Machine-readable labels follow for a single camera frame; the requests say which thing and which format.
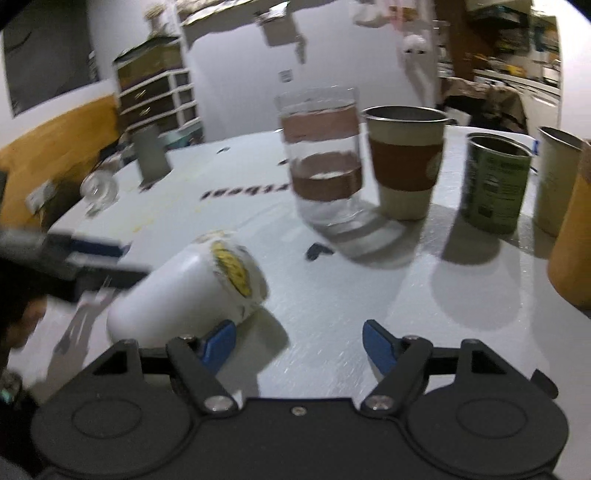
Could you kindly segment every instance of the white cylindrical container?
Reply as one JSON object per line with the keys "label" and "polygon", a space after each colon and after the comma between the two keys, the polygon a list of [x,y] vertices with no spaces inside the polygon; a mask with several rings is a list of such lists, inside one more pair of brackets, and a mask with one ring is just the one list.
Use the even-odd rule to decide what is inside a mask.
{"label": "white cylindrical container", "polygon": [[558,236],[573,193],[582,141],[551,127],[541,127],[540,133],[534,222],[543,231]]}
{"label": "white cylindrical container", "polygon": [[381,210],[395,220],[425,218],[439,176],[447,115],[389,105],[369,108],[363,117]]}
{"label": "white cylindrical container", "polygon": [[115,300],[107,318],[114,342],[164,346],[201,337],[219,322],[238,324],[267,298],[265,278],[248,251],[224,234],[200,237]]}

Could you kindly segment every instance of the orange vase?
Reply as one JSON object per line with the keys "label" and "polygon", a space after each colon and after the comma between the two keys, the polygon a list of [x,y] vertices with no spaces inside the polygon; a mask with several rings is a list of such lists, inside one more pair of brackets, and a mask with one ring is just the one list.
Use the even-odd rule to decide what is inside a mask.
{"label": "orange vase", "polygon": [[569,209],[548,263],[556,291],[581,309],[591,309],[591,144],[583,143]]}

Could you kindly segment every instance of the green tin cup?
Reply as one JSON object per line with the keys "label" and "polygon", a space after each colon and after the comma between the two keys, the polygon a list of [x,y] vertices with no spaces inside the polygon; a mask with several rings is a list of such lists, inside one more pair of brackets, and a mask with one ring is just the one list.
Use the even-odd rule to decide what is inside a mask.
{"label": "green tin cup", "polygon": [[470,134],[467,143],[462,216],[485,232],[514,232],[530,174],[531,150],[487,133]]}

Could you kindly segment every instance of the metal bolt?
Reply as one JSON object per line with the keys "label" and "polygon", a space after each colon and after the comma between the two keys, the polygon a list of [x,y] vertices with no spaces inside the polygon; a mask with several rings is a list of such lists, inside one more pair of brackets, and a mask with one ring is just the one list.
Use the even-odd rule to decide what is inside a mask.
{"label": "metal bolt", "polygon": [[365,405],[374,411],[389,410],[394,406],[394,400],[387,395],[372,395],[366,398]]}
{"label": "metal bolt", "polygon": [[230,397],[224,395],[215,395],[214,397],[207,398],[203,404],[209,411],[218,413],[230,410],[234,405],[234,401]]}
{"label": "metal bolt", "polygon": [[291,409],[291,413],[293,413],[296,417],[303,417],[308,413],[306,407],[293,407]]}

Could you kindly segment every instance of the white table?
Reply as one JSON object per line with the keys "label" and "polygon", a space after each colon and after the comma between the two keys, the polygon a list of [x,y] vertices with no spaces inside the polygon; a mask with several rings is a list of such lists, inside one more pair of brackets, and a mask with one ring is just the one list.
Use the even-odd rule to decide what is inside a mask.
{"label": "white table", "polygon": [[[361,327],[376,319],[393,334],[415,333],[436,346],[479,338],[529,376],[544,371],[560,390],[570,440],[556,470],[564,480],[591,472],[591,322],[564,301],[546,275],[552,239],[534,228],[535,176],[518,231],[498,239],[463,222],[454,225],[465,162],[465,135],[448,127],[439,183],[428,218],[388,222],[366,238],[337,247],[314,262],[310,245],[325,242],[298,218],[291,192],[200,200],[208,190],[288,181],[280,134],[267,132],[170,153],[173,172],[139,193],[131,164],[117,174],[120,198],[93,219],[76,205],[54,229],[132,241],[123,264],[158,267],[201,233],[236,230],[265,272],[270,297],[239,328],[239,346],[218,378],[240,400],[248,396],[350,396],[360,401],[376,384],[363,351]],[[509,135],[531,146],[525,135]],[[217,153],[223,147],[229,151]],[[377,203],[365,162],[365,200]],[[359,256],[360,249],[390,245]],[[10,367],[43,401],[109,345],[108,294],[73,307],[53,303]],[[65,354],[54,346],[72,321]],[[438,379],[440,385],[450,379]]]}

